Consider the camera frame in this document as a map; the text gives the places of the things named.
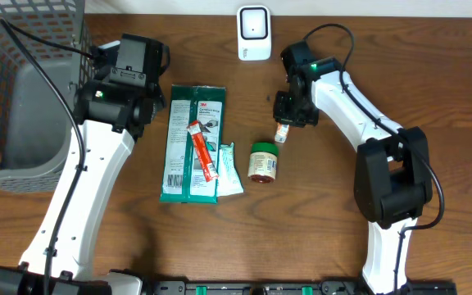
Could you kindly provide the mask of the orange small box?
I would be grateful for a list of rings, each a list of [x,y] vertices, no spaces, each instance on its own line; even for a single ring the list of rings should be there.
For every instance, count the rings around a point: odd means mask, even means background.
[[[275,142],[285,143],[288,137],[289,125],[277,124],[277,129],[275,131]]]

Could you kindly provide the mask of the green lid jar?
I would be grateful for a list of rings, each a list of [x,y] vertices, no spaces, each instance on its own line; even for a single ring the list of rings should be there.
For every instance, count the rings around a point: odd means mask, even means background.
[[[276,179],[279,149],[273,143],[254,143],[250,154],[247,177],[261,184]]]

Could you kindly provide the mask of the light teal wipes packet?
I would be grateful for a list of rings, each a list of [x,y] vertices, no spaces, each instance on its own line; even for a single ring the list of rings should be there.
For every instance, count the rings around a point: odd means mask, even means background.
[[[219,161],[217,195],[226,197],[243,193],[243,186],[234,165],[234,143],[220,145]]]

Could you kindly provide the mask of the orange red stick sachet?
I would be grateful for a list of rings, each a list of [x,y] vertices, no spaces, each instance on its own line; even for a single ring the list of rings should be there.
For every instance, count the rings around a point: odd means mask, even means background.
[[[212,180],[217,179],[219,175],[217,174],[211,155],[207,149],[207,144],[203,138],[199,121],[193,121],[187,127],[187,131],[192,137],[194,150],[197,154],[206,182],[211,182]]]

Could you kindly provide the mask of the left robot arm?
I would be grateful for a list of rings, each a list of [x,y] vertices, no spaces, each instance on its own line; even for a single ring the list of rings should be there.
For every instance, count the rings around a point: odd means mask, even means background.
[[[106,65],[80,88],[70,147],[43,222],[17,266],[0,266],[0,294],[150,294],[130,270],[93,276],[98,231],[112,188],[138,138],[165,105],[160,76],[170,49],[124,34],[100,47]]]

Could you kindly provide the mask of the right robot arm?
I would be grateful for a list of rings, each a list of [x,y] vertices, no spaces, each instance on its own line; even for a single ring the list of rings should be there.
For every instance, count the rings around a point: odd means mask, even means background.
[[[358,90],[334,57],[317,59],[307,41],[280,54],[288,91],[276,94],[281,125],[317,125],[325,113],[356,152],[353,195],[368,221],[368,254],[361,278],[369,294],[408,294],[406,254],[413,226],[432,198],[424,132],[404,129]]]

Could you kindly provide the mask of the white barcode scanner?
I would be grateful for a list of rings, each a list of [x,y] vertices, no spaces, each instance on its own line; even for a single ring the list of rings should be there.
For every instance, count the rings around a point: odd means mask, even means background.
[[[238,58],[241,61],[268,60],[272,50],[271,14],[263,5],[238,9]]]

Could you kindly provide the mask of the grey plastic mesh basket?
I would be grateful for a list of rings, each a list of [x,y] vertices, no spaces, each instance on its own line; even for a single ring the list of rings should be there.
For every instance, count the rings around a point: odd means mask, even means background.
[[[20,41],[69,105],[93,77],[91,61],[69,48],[92,45],[83,1],[2,0],[0,20],[44,39]],[[52,191],[70,146],[71,124],[55,94],[0,24],[0,189]]]

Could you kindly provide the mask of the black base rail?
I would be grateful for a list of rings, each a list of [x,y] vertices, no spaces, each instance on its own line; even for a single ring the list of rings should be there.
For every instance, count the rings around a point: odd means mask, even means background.
[[[372,293],[363,283],[330,280],[320,283],[186,283],[160,281],[152,287],[154,295],[367,295]],[[399,293],[416,295],[457,295],[449,282],[408,282]]]

